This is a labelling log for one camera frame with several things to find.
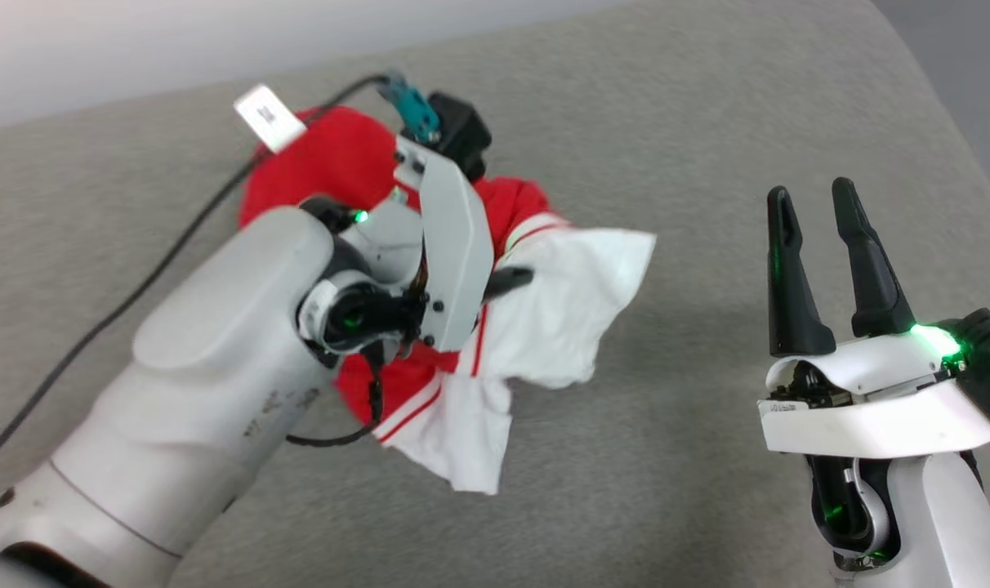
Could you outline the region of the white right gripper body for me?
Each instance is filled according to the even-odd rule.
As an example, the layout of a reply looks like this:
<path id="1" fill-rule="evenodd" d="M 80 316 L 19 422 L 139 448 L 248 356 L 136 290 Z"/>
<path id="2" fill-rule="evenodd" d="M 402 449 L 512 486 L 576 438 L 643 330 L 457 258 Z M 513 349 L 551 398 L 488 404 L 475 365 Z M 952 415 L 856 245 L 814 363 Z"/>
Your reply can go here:
<path id="1" fill-rule="evenodd" d="M 961 389 L 970 366 L 940 327 L 841 344 L 825 356 L 778 359 L 759 406 L 770 451 L 891 459 L 990 443 L 990 420 Z"/>

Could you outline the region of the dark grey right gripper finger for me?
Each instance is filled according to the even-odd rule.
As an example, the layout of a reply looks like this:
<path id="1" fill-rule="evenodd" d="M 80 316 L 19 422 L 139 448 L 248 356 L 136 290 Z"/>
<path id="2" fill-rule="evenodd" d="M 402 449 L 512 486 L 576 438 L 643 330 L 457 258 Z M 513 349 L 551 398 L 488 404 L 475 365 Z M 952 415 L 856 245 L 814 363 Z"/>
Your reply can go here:
<path id="1" fill-rule="evenodd" d="M 801 259 L 804 235 L 786 187 L 769 191 L 767 225 L 769 353 L 775 358 L 834 353 L 835 336 L 821 321 L 806 279 Z"/>
<path id="2" fill-rule="evenodd" d="M 838 177 L 832 182 L 832 206 L 837 232 L 847 248 L 856 301 L 851 331 L 856 337 L 909 332 L 916 316 L 851 179 Z"/>

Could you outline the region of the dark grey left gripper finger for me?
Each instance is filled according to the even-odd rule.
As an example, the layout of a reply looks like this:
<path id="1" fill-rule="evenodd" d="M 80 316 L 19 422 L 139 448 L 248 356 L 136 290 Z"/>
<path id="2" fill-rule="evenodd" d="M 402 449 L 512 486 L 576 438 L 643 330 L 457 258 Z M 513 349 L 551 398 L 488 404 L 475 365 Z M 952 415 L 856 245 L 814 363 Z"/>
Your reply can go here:
<path id="1" fill-rule="evenodd" d="M 485 286 L 484 305 L 490 304 L 514 290 L 528 286 L 533 281 L 535 271 L 529 267 L 503 267 L 492 272 Z"/>

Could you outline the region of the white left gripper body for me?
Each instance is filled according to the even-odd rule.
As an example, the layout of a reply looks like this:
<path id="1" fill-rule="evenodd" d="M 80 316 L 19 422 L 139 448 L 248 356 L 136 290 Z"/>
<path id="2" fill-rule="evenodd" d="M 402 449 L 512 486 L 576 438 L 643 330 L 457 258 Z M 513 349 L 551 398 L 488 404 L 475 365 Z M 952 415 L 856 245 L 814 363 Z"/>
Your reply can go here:
<path id="1" fill-rule="evenodd" d="M 421 335 L 439 353 L 460 350 L 484 304 L 494 265 L 483 200 L 453 160 L 395 138 L 394 178 L 419 196 L 428 308 Z"/>

